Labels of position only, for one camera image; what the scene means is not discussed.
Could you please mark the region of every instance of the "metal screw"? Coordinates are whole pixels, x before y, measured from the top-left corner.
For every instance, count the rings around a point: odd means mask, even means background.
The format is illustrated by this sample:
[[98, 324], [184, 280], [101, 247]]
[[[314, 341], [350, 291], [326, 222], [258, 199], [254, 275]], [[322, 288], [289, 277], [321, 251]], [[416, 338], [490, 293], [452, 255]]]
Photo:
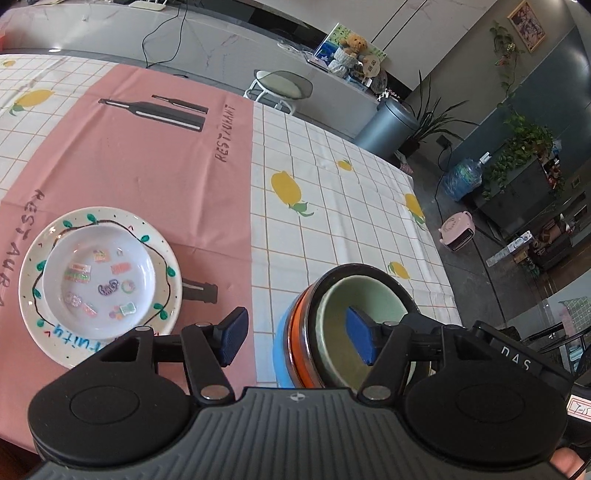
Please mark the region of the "metal screw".
[[372, 385], [363, 389], [363, 396], [368, 400], [386, 400], [392, 392], [383, 385]]
[[207, 400], [222, 400], [229, 394], [230, 391], [223, 385], [208, 385], [201, 389], [201, 396]]

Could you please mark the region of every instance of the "power outlet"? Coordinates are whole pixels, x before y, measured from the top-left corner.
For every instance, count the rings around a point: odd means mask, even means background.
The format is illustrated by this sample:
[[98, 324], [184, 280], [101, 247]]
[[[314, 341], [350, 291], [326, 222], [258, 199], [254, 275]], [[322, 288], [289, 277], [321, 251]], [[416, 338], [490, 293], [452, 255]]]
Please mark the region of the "power outlet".
[[439, 145], [441, 145], [441, 148], [449, 148], [452, 146], [452, 143], [449, 141], [449, 139], [445, 135], [439, 135], [439, 138], [437, 139], [437, 143]]

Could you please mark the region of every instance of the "plate with leaf pattern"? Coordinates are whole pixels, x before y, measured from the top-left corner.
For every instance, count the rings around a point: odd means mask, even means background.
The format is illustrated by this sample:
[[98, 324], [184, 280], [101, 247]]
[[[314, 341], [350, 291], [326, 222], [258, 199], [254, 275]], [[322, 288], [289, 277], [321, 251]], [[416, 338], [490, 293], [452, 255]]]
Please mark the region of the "plate with leaf pattern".
[[183, 286], [178, 262], [168, 242], [153, 226], [133, 213], [111, 207], [87, 207], [67, 213], [50, 223], [35, 239], [25, 256], [18, 282], [27, 330], [43, 352], [66, 368], [75, 367], [114, 338], [84, 338], [60, 323], [42, 294], [45, 264], [56, 243], [69, 232], [101, 224], [121, 228], [150, 255], [156, 288], [152, 308], [139, 325], [152, 327], [156, 335], [167, 335], [180, 311]]

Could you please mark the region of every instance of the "pink heater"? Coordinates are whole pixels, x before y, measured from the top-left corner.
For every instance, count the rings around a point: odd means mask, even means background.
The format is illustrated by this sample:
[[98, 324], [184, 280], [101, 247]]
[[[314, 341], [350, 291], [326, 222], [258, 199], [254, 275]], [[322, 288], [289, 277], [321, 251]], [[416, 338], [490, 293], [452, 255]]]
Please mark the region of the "pink heater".
[[474, 237], [474, 221], [468, 212], [458, 212], [441, 226], [440, 242], [452, 252], [461, 249]]

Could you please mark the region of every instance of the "pink placemat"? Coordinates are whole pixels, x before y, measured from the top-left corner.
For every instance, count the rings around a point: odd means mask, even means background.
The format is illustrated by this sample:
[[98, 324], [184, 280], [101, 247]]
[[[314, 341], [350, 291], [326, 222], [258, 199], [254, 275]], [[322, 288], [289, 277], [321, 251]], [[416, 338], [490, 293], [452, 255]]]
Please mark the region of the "pink placemat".
[[[134, 212], [170, 243], [183, 280], [217, 286], [216, 298], [208, 299], [214, 303], [183, 293], [173, 333], [198, 321], [217, 323], [236, 306], [252, 316], [252, 113], [252, 102], [237, 95], [118, 65], [38, 148], [0, 204], [0, 432], [8, 432], [7, 440], [33, 448], [28, 404], [65, 372], [30, 338], [18, 306], [22, 259], [58, 216], [88, 206]], [[160, 373], [184, 384], [180, 365], [163, 365]], [[252, 322], [225, 373], [237, 395], [256, 383]]]

